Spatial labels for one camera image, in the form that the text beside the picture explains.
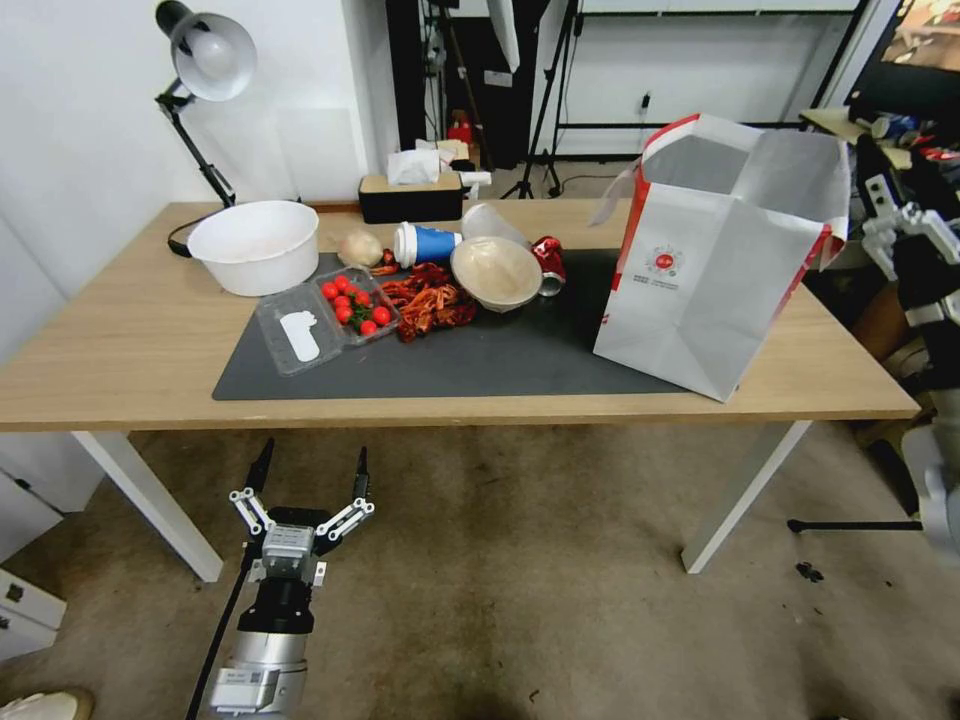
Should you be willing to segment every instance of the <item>robotic hand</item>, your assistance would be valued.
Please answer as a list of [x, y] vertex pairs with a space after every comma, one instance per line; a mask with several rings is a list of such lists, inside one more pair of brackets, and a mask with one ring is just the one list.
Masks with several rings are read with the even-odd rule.
[[904, 436], [903, 455], [924, 532], [941, 559], [960, 566], [960, 201], [931, 163], [919, 153], [911, 160], [901, 177], [873, 138], [857, 141], [857, 184], [870, 216], [863, 247], [899, 281], [907, 322], [927, 347], [922, 380], [937, 418]]
[[228, 717], [290, 717], [306, 682], [304, 655], [313, 631], [310, 600], [326, 575], [326, 563], [320, 558], [369, 519], [375, 509], [367, 500], [369, 475], [364, 447], [357, 462], [353, 499], [336, 515], [289, 507], [268, 513], [257, 492], [266, 481], [273, 446], [271, 438], [251, 464], [244, 489], [229, 496], [250, 537], [197, 680], [187, 720], [193, 720], [199, 712], [207, 678], [244, 581], [258, 583], [257, 598], [240, 616], [233, 654], [217, 673], [210, 705]]

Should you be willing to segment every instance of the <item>lamp arm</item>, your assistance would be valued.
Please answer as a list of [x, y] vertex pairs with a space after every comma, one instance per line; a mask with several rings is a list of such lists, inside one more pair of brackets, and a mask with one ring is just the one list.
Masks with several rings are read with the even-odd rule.
[[223, 202], [225, 208], [232, 207], [237, 203], [237, 194], [233, 189], [233, 186], [227, 182], [227, 179], [223, 176], [216, 166], [213, 163], [207, 162], [207, 159], [197, 148], [196, 143], [193, 142], [193, 138], [190, 137], [190, 134], [187, 132], [186, 128], [183, 127], [183, 123], [180, 121], [180, 112], [194, 100], [193, 95], [188, 95], [186, 97], [181, 97], [175, 95], [177, 88], [180, 87], [180, 80], [174, 80], [173, 83], [168, 87], [163, 93], [156, 97], [157, 104], [163, 110], [163, 114], [167, 116], [167, 119], [170, 120], [173, 128], [177, 131], [177, 135], [180, 136], [180, 139], [183, 141], [183, 144], [187, 146], [187, 150], [190, 151], [190, 154], [193, 155], [193, 159], [197, 161], [197, 165], [200, 168], [200, 174], [203, 175], [204, 179], [210, 184], [210, 187], [213, 188], [213, 191], [217, 194], [217, 197], [220, 198]]

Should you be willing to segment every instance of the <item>gray mat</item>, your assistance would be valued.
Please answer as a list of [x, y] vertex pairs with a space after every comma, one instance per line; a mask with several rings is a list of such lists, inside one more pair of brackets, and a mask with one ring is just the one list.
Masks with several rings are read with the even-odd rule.
[[[290, 400], [487, 395], [593, 395], [683, 392], [671, 383], [592, 353], [610, 292], [616, 253], [567, 252], [567, 286], [507, 315], [481, 310], [466, 327], [412, 343], [395, 335], [292, 377], [273, 364], [260, 324], [250, 318], [215, 400]], [[340, 267], [320, 256], [318, 272]]]

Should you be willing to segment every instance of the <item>shopping bag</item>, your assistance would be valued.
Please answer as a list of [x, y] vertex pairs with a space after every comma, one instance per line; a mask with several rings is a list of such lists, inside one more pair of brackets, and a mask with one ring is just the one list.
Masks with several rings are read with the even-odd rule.
[[818, 254], [846, 232], [845, 148], [694, 115], [605, 194], [633, 202], [594, 353], [720, 401]]

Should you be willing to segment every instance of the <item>cherry tomato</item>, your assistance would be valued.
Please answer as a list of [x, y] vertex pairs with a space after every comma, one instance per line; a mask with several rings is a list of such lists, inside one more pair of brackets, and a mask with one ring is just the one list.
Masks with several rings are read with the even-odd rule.
[[386, 325], [390, 322], [390, 311], [387, 310], [383, 305], [373, 309], [373, 321], [377, 325]]

